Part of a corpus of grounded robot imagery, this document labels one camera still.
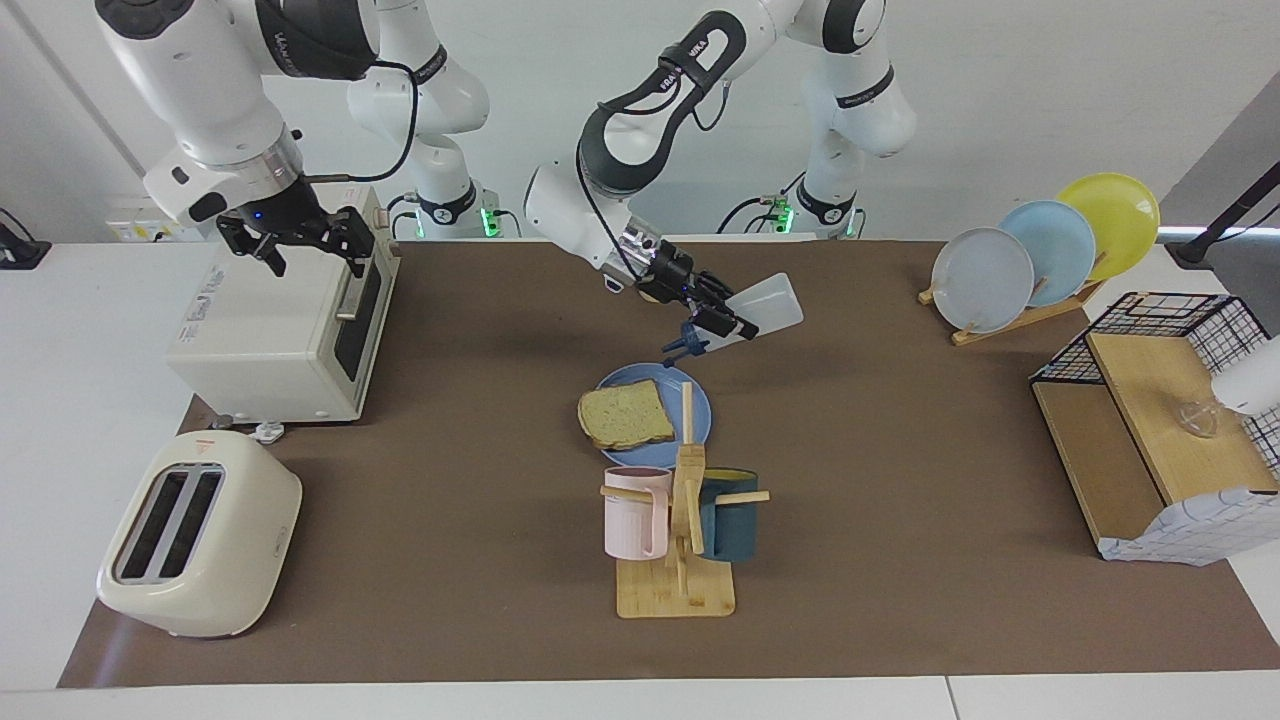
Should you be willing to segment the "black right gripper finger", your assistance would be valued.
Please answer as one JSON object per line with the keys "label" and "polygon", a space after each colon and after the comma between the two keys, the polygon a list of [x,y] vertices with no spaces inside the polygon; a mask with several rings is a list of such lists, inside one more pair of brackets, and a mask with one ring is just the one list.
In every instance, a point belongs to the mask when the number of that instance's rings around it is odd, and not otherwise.
{"label": "black right gripper finger", "polygon": [[255,236],[239,217],[219,217],[218,232],[233,255],[264,263],[275,277],[285,274],[287,263],[276,249],[274,233]]}
{"label": "black right gripper finger", "polygon": [[355,278],[365,278],[375,236],[355,208],[333,214],[333,252],[343,258]]}

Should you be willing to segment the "blue-capped translucent squeeze bottle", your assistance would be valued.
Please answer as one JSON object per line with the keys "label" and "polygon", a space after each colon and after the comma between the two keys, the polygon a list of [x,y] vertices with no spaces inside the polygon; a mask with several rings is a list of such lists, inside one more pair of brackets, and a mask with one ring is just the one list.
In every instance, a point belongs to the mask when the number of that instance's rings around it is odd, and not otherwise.
{"label": "blue-capped translucent squeeze bottle", "polygon": [[[695,306],[700,306],[691,300],[685,301],[692,315]],[[804,313],[797,295],[787,274],[777,273],[742,291],[727,301],[727,309],[732,309],[742,319],[759,327],[759,340],[796,325],[804,320]],[[664,366],[675,366],[686,357],[700,357],[713,354],[732,345],[748,342],[739,336],[721,338],[709,332],[700,331],[692,325],[690,316],[680,328],[677,340],[662,347]]]}

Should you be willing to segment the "toasted bread slice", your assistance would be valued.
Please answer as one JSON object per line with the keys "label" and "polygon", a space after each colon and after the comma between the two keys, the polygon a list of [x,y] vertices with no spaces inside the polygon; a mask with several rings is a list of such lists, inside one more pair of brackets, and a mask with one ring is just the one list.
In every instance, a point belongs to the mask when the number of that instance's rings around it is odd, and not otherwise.
{"label": "toasted bread slice", "polygon": [[653,379],[586,392],[577,404],[579,424],[596,448],[628,450],[675,439]]}

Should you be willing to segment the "periwinkle blue plate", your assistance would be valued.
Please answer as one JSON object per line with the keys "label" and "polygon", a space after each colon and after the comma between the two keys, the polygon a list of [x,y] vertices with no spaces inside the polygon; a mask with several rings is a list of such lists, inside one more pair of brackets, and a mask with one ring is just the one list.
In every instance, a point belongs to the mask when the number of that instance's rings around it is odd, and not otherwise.
{"label": "periwinkle blue plate", "polygon": [[596,388],[628,386],[640,380],[653,380],[668,418],[676,429],[676,438],[626,450],[602,450],[616,466],[673,469],[684,428],[682,386],[692,384],[692,425],[695,441],[705,445],[713,424],[713,413],[705,391],[677,366],[659,363],[636,363],[622,366],[596,384]]}

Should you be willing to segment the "pale grey plate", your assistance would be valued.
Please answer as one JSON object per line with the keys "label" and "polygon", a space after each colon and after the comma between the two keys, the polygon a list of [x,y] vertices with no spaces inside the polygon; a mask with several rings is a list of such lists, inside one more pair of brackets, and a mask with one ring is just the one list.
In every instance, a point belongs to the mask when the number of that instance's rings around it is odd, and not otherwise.
{"label": "pale grey plate", "polygon": [[982,227],[951,238],[931,277],[933,302],[959,331],[987,334],[1011,324],[1036,286],[1028,251],[1010,233]]}

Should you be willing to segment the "wooden plate rack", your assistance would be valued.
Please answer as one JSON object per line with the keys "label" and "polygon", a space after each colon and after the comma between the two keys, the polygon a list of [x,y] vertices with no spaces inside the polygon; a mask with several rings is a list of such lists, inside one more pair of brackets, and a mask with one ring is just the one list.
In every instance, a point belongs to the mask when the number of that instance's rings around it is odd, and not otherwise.
{"label": "wooden plate rack", "polygon": [[918,293],[916,300],[937,305],[938,313],[956,329],[951,334],[956,346],[1079,309],[1101,284],[1085,282],[1078,293],[1062,302],[1030,307],[1034,272],[1029,261],[995,270],[960,268],[945,256],[940,256],[940,261],[929,286]]}

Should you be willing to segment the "light blue plate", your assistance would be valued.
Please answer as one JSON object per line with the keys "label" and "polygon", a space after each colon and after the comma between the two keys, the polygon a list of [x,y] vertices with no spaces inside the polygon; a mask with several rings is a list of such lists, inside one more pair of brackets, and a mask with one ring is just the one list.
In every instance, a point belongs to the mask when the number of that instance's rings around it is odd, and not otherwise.
{"label": "light blue plate", "polygon": [[1033,265],[1030,307],[1044,307],[1078,293],[1096,259],[1094,233],[1074,208],[1037,200],[1011,210],[997,227],[1015,237]]}

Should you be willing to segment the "yellow plate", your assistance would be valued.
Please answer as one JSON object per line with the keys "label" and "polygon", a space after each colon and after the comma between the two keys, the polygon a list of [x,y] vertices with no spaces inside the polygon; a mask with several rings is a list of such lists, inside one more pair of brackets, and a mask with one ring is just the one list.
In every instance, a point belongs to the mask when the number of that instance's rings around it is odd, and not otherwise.
{"label": "yellow plate", "polygon": [[1093,231],[1089,284],[1130,270],[1146,258],[1158,237],[1158,200],[1130,176],[1116,172],[1084,176],[1053,199],[1079,211]]}

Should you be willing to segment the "white toaster oven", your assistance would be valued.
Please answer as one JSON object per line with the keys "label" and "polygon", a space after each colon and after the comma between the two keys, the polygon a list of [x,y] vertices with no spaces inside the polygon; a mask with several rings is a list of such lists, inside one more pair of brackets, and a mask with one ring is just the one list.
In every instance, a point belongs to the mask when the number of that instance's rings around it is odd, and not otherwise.
{"label": "white toaster oven", "polygon": [[219,249],[197,286],[166,365],[236,424],[355,421],[364,413],[399,259],[367,184],[317,190],[330,211],[353,208],[375,240],[365,273],[316,249],[284,247],[284,275]]}

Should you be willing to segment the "dark teal mug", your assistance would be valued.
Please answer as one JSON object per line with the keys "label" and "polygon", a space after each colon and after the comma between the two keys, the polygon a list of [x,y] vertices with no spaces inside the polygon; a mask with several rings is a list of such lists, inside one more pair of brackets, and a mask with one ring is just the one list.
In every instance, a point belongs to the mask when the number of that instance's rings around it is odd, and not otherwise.
{"label": "dark teal mug", "polygon": [[754,471],[708,468],[704,471],[699,512],[704,548],[700,556],[719,562],[746,562],[756,552],[758,507],[755,503],[717,505],[721,496],[759,491]]}

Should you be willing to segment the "pink mug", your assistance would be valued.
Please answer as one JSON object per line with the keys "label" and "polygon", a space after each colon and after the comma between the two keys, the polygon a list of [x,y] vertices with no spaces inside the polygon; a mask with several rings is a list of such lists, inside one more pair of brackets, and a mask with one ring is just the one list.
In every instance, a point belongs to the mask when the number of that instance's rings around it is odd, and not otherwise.
{"label": "pink mug", "polygon": [[609,468],[604,486],[637,491],[644,501],[604,497],[604,551],[613,559],[650,561],[669,550],[671,470]]}

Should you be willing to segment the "black clamp base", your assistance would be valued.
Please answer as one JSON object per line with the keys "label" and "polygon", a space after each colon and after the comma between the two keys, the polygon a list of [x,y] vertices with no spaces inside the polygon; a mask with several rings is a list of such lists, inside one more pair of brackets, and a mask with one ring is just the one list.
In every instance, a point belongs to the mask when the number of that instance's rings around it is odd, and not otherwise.
{"label": "black clamp base", "polygon": [[35,238],[29,228],[0,206],[0,270],[33,270],[49,255],[52,243]]}

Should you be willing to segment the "brown table mat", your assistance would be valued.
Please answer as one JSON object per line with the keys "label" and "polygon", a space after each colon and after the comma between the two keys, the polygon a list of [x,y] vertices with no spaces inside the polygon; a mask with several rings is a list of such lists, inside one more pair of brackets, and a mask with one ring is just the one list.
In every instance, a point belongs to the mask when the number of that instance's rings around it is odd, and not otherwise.
{"label": "brown table mat", "polygon": [[714,465],[772,498],[722,619],[622,620],[579,396],[680,311],[548,243],[404,243],[365,413],[273,452],[303,486],[268,611],[189,641],[95,606],[70,688],[1280,667],[1230,565],[1100,559],[1029,377],[1080,313],[965,348],[923,242],[704,243],[803,324],[686,360]]}

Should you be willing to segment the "wooden mug tree stand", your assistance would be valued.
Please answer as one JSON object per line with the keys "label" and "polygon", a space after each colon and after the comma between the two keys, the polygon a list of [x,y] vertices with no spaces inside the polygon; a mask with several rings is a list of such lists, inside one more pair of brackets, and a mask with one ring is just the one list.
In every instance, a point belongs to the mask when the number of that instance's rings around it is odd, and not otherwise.
{"label": "wooden mug tree stand", "polygon": [[616,610],[622,619],[727,618],[736,609],[732,565],[704,559],[700,493],[707,454],[694,436],[694,392],[682,383],[682,443],[666,503],[668,553],[616,561]]}

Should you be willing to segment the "cream two-slot toaster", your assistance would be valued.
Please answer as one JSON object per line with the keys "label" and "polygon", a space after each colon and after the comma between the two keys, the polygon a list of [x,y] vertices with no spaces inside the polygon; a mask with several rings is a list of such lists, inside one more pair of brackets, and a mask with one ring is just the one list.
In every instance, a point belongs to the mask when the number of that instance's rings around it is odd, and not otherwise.
{"label": "cream two-slot toaster", "polygon": [[99,601],[175,637],[247,632],[276,588],[302,498],[300,478],[248,436],[174,437],[108,546]]}

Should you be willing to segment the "wooden shelf unit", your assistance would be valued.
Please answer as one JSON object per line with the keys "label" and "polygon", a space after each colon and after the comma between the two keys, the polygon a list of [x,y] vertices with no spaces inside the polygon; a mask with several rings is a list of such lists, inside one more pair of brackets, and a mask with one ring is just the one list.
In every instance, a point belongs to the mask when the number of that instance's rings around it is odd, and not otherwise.
{"label": "wooden shelf unit", "polygon": [[1280,541],[1280,475],[1245,420],[1187,429],[1210,370],[1184,337],[1088,333],[1069,380],[1030,387],[1102,559],[1206,566]]}

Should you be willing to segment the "black stand pole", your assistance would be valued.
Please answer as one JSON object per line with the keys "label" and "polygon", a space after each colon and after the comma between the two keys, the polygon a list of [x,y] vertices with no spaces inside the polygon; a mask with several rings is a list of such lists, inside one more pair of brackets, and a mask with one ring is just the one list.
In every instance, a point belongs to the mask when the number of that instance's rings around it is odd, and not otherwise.
{"label": "black stand pole", "polygon": [[1193,240],[1181,243],[1166,243],[1166,250],[1174,261],[1184,269],[1201,266],[1210,247],[1222,241],[1233,224],[1243,219],[1277,186],[1280,186],[1280,160],[1275,161],[1262,173],[1258,179],[1212,219]]}

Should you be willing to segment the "white cylinder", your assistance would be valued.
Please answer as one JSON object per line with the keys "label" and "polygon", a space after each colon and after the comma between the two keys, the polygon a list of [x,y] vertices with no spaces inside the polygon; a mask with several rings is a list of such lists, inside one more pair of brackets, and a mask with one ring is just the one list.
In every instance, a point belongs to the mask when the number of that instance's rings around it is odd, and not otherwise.
{"label": "white cylinder", "polygon": [[1215,398],[1226,409],[1258,416],[1280,405],[1280,337],[1265,341],[1211,380]]}

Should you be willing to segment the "white wall power strip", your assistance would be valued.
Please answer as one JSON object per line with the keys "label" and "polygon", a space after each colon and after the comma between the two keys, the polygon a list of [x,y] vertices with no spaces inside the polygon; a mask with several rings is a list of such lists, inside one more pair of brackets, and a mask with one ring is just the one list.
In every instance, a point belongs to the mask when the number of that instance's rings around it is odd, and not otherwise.
{"label": "white wall power strip", "polygon": [[207,243],[214,237],[197,225],[183,225],[143,196],[110,195],[104,218],[115,240],[127,243]]}

